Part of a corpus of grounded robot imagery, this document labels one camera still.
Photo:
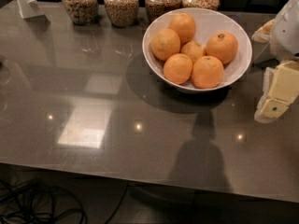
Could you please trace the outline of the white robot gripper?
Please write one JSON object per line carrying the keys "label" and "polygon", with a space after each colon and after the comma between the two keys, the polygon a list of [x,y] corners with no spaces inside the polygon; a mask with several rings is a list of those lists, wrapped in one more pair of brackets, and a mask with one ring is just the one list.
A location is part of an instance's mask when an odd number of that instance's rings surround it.
{"label": "white robot gripper", "polygon": [[261,123],[278,120],[299,96],[299,0],[289,0],[274,20],[256,30],[251,39],[270,41],[271,53],[280,61],[267,67],[263,76],[263,96],[254,118]]}

